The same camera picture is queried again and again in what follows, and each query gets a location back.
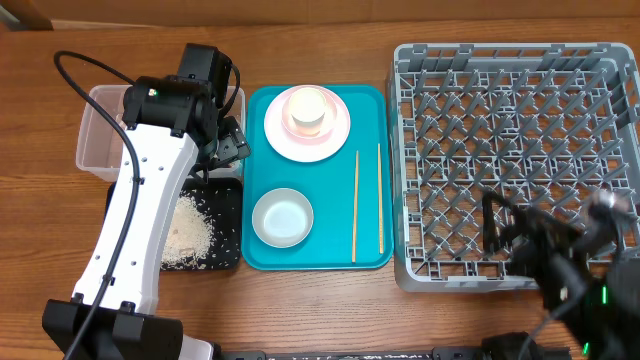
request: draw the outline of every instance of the cup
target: cup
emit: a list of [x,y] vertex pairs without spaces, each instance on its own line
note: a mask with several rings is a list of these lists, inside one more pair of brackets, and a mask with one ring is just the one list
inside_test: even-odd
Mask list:
[[310,87],[296,90],[289,97],[287,106],[300,134],[313,136],[320,132],[327,108],[322,91]]

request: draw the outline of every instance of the pink saucer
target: pink saucer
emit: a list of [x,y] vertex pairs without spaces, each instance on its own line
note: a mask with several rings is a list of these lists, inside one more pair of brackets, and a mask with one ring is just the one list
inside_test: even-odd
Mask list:
[[[327,114],[335,114],[333,126],[327,130],[324,125],[326,121],[323,122],[320,133],[315,137],[294,135],[285,126],[285,116],[286,118],[291,117],[285,109],[285,104],[289,96],[303,86],[322,91],[329,105]],[[351,119],[344,101],[334,92],[315,85],[294,86],[283,91],[271,102],[264,119],[264,132],[269,144],[280,155],[297,162],[320,161],[335,154],[344,145],[350,129]]]

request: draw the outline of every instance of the dish drying rack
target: dish drying rack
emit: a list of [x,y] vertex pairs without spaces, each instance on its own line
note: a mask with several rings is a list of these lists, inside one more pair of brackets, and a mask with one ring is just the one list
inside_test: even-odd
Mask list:
[[[623,44],[405,44],[389,79],[395,274],[407,291],[536,288],[482,249],[483,191],[584,228],[604,188],[640,207],[638,69]],[[498,227],[509,224],[496,208]],[[638,257],[640,227],[624,236]],[[603,273],[615,245],[588,265]]]

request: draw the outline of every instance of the blue tray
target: blue tray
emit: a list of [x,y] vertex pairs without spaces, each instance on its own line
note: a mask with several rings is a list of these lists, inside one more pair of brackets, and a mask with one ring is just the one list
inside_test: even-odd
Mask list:
[[[374,269],[393,253],[391,183],[384,97],[367,85],[327,86],[345,102],[351,130],[342,148],[314,163],[298,163],[278,154],[264,133],[269,104],[289,86],[269,86],[249,101],[247,140],[251,156],[245,159],[242,209],[242,255],[259,270]],[[378,143],[381,144],[384,253],[378,239]],[[356,262],[351,262],[353,192],[356,150],[360,152],[358,239]],[[251,225],[256,202],[277,188],[298,190],[314,211],[311,232],[287,249],[263,243]]]

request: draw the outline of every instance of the clear plastic bin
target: clear plastic bin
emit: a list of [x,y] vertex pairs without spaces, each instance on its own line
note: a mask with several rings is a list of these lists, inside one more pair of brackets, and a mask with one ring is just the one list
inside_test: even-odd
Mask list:
[[[99,85],[91,89],[89,96],[95,99],[104,109],[113,116],[118,124],[124,128],[122,114],[124,106],[122,100],[124,92],[129,85]],[[227,88],[227,98],[231,96],[234,86]],[[245,98],[242,88],[238,90],[229,115],[235,116],[240,123],[242,131],[245,131]],[[89,104],[84,108],[80,132],[78,134],[78,147],[76,149],[76,166],[83,171],[89,171],[97,177],[114,182],[120,172],[120,159],[122,158],[122,139],[111,128],[109,123],[98,114]],[[236,161],[227,168],[213,170],[210,177],[233,177],[242,180],[242,161]]]

